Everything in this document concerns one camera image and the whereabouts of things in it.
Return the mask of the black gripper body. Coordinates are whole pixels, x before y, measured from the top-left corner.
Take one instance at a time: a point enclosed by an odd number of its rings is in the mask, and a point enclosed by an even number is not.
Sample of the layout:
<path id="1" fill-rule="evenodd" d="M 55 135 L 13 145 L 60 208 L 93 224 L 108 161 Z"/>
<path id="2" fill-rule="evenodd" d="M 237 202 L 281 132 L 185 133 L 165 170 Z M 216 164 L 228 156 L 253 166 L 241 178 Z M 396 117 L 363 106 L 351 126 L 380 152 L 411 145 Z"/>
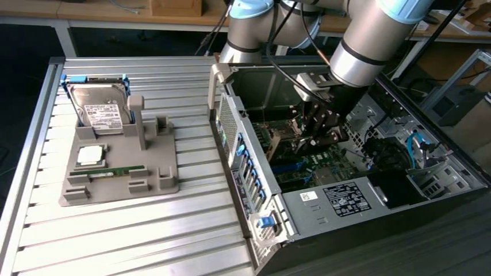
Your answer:
<path id="1" fill-rule="evenodd" d="M 316 98 L 308 98 L 305 113 L 308 114 L 312 110 L 319 114 L 323 111 L 331 111 L 333 115 L 337 114 L 340 118 L 345 118 L 365 91 L 367 87 L 351 87 L 337 83 L 324 87 L 315 87 L 311 93 L 316 95 Z"/>

